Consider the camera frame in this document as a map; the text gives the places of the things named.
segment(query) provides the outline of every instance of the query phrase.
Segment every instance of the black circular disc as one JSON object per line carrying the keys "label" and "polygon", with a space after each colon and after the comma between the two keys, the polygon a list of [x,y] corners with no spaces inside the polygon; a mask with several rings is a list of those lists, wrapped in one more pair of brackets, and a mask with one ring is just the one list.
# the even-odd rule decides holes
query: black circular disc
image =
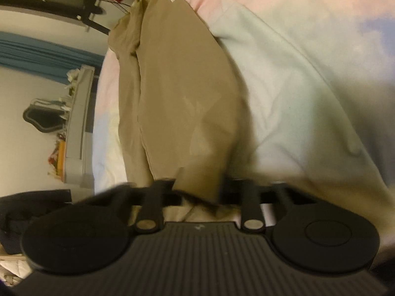
{"label": "black circular disc", "polygon": [[128,240],[128,228],[107,208],[74,205],[33,222],[21,246],[35,269],[73,275],[112,263]]}
{"label": "black circular disc", "polygon": [[274,227],[272,242],[291,263],[328,274],[369,266],[380,245],[369,221],[328,203],[295,205]]}

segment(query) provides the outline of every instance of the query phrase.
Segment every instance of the blue curtain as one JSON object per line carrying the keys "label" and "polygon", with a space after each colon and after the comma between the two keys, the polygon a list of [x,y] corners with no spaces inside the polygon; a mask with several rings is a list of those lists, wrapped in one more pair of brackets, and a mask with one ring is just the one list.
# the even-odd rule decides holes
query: blue curtain
{"label": "blue curtain", "polygon": [[82,64],[100,68],[104,56],[59,44],[0,32],[0,66],[68,84],[66,73]]}

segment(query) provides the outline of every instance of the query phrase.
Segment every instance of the bedsheet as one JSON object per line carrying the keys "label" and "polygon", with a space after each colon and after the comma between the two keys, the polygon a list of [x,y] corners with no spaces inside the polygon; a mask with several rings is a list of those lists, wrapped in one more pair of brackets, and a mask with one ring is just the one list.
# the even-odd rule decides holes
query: bedsheet
{"label": "bedsheet", "polygon": [[[395,0],[187,1],[246,88],[251,123],[231,173],[294,182],[362,214],[378,227],[382,254],[389,253],[395,242],[389,189],[395,183]],[[126,180],[117,72],[109,50],[95,113],[96,192]]]}

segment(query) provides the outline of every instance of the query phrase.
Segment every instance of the black bag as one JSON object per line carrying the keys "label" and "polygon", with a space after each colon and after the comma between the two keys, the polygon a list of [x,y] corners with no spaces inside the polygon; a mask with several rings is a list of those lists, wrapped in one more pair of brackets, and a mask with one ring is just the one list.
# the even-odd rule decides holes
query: black bag
{"label": "black bag", "polygon": [[20,254],[20,237],[38,217],[71,202],[69,189],[29,191],[0,198],[0,244],[7,254]]}

